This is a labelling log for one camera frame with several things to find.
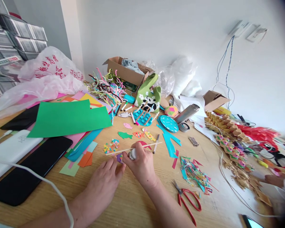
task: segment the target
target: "colorful paper ball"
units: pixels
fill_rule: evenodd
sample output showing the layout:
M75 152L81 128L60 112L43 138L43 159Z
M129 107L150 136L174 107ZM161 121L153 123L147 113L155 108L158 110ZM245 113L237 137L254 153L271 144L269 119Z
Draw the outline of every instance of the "colorful paper ball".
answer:
M175 117L178 114L178 109L175 106L169 106L165 109L165 114L169 117Z

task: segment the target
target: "cardboard box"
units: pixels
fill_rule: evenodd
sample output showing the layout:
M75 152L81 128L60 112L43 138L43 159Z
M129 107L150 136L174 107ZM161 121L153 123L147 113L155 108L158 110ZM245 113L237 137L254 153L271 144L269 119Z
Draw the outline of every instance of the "cardboard box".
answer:
M230 101L222 94L211 90L209 90L204 95L204 100L205 100L205 111L210 111L210 112Z
M148 68L146 66L143 66L139 63L138 68L145 74L139 74L131 69L128 69L121 65L121 62L124 58L120 56L116 56L113 58L107 59L103 65L108 65L107 72L109 72L110 69L113 69L113 72L115 73L115 70L117 70L117 76L121 79L125 80L124 83L126 88L130 90L131 92L136 93L138 88L141 86L142 83L145 82L146 78L148 77L149 73L153 70L151 68Z

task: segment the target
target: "smartphone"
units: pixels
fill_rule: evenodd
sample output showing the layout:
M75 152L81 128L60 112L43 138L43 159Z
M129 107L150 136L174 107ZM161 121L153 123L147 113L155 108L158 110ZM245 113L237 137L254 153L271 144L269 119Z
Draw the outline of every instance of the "smartphone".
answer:
M45 177L72 143L71 139L63 136L49 138L20 165ZM0 202L18 206L29 197L40 182L39 178L27 170L16 167L0 181Z
M242 215L242 216L246 223L247 228L264 228L260 224L258 224L256 221L249 218L247 215Z
M21 131L27 129L30 125L36 122L39 104L35 105L24 112L20 113L11 121L0 127L1 130L16 130Z

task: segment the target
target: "scissors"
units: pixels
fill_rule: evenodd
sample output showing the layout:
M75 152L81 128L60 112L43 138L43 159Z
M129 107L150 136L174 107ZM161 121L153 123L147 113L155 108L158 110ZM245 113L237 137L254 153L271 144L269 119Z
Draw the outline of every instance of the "scissors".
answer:
M188 189L183 189L180 190L180 188L178 187L176 181L174 180L174 183L173 185L175 186L175 188L178 190L178 204L181 206L181 201L183 202L183 204L185 205L185 208L187 209L187 211L189 212L190 214L190 217L192 219L192 222L193 224L196 226L196 222L195 222L195 219L193 217L193 214L191 213L190 209L188 208L188 206L186 205L184 199L182 198L182 194L185 195L185 197L189 200L189 202L191 203L191 205L197 210L197 211L201 211L202 210L202 206L200 205L200 202L199 200L197 199L197 197L195 196L195 194L193 192L191 192L190 190ZM190 200L190 198L187 196L186 192L190 193L196 200L197 204L198 204L198 208L195 206L195 204Z

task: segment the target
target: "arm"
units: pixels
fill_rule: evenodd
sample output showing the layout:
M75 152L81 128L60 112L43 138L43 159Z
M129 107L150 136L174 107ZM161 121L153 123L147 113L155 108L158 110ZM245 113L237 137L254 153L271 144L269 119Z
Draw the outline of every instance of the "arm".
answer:
M132 147L136 148L137 159L132 161L127 153L123 152L123 162L129 166L154 203L163 226L167 228L193 227L194 225L190 218L165 189L155 174L153 154L145 150L139 142L132 145Z
M126 166L123 165L118 172L115 172L116 167L115 157L103 162L94 172L86 189L68 204L74 218L74 227L89 226L109 206ZM70 221L64 207L61 207L22 226L28 227L70 227Z

